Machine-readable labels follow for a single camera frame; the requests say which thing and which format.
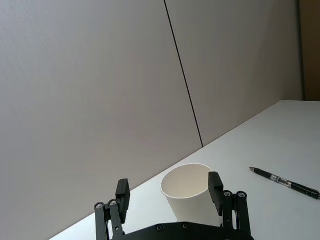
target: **paper cup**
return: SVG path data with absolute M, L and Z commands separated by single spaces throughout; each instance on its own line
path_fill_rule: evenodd
M 209 172 L 206 165 L 191 163 L 169 172 L 161 182 L 178 222 L 220 227 L 222 222 L 209 193 Z

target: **white table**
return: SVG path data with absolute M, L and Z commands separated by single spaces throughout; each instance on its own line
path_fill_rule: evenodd
M 319 190 L 320 102 L 280 101 L 132 190 L 123 225 L 127 234 L 176 221 L 160 183 L 171 169 L 186 163 L 208 165 L 219 173 L 226 190 L 248 194 L 251 232 L 256 240 L 320 239 L 319 200 L 249 171 L 251 166 L 261 168 Z M 94 214 L 52 238 L 95 239 Z

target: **cup rim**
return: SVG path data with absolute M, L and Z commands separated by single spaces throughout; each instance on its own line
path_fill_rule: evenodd
M 174 169 L 172 169 L 171 171 L 169 171 L 169 172 L 164 176 L 164 178 L 161 180 L 161 185 L 160 185 L 160 186 L 161 186 L 161 192 L 162 192 L 162 194 L 165 195 L 167 198 L 170 198 L 170 199 L 191 199 L 191 198 L 197 197 L 197 196 L 205 193 L 205 192 L 209 189 L 209 186 L 206 186 L 206 189 L 205 189 L 204 191 L 202 191 L 202 192 L 200 192 L 200 193 L 198 193 L 198 194 L 192 195 L 192 196 L 187 196 L 187 197 L 170 196 L 170 195 L 168 195 L 168 194 L 166 194 L 166 193 L 164 192 L 162 186 L 163 186 L 163 182 L 164 182 L 166 176 L 167 176 L 168 174 L 170 174 L 171 172 L 173 172 L 174 170 L 176 170 L 176 169 L 178 169 L 178 168 L 181 168 L 181 167 L 184 167 L 184 166 L 187 166 L 187 165 L 201 165 L 201 166 L 204 166 L 204 167 L 208 168 L 208 169 L 210 170 L 210 172 L 213 171 L 213 170 L 211 169 L 211 167 L 209 167 L 209 166 L 207 166 L 207 165 L 205 165 L 205 164 L 202 164 L 202 163 L 186 163 L 186 164 L 182 164 L 182 165 L 180 165 L 180 166 L 175 167 Z

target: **pen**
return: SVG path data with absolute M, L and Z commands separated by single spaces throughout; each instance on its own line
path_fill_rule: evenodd
M 295 190 L 299 193 L 302 193 L 302 194 L 305 194 L 313 199 L 317 199 L 317 200 L 320 200 L 320 192 L 318 192 L 317 190 L 315 189 L 312 189 L 312 188 L 309 188 L 309 187 L 306 187 L 306 186 L 303 186 L 303 185 L 300 185 L 298 183 L 295 183 L 295 182 L 292 182 L 292 181 L 289 181 L 289 180 L 286 180 L 282 177 L 279 177 L 279 176 L 276 176 L 276 175 L 273 175 L 272 173 L 269 173 L 269 172 L 266 172 L 266 171 L 263 171 L 259 168 L 255 168 L 255 167 L 249 167 L 250 168 L 250 171 L 254 172 L 255 174 L 258 174 L 266 179 L 269 179 L 271 181 L 274 181 L 278 184 L 281 184 L 283 186 L 286 186 L 292 190 Z

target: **bolt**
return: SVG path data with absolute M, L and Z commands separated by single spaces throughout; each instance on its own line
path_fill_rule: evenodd
M 100 208 L 102 208 L 102 206 L 103 206 L 103 205 L 102 205 L 101 203 L 98 203 L 98 204 L 95 206 L 95 208 L 96 208 L 96 209 L 100 209 Z
M 164 230 L 164 226 L 163 225 L 161 225 L 161 224 L 159 224 L 159 225 L 157 225 L 156 227 L 155 227 L 155 230 L 157 231 L 157 232 L 161 232 L 161 231 L 163 231 Z
M 189 224 L 188 224 L 188 223 L 184 223 L 184 224 L 182 224 L 182 228 L 183 228 L 183 229 L 187 229 L 187 228 L 189 228 Z
M 239 192 L 239 193 L 238 193 L 238 196 L 239 196 L 240 198 L 245 198 L 245 197 L 246 197 L 246 195 L 245 195 L 243 192 Z

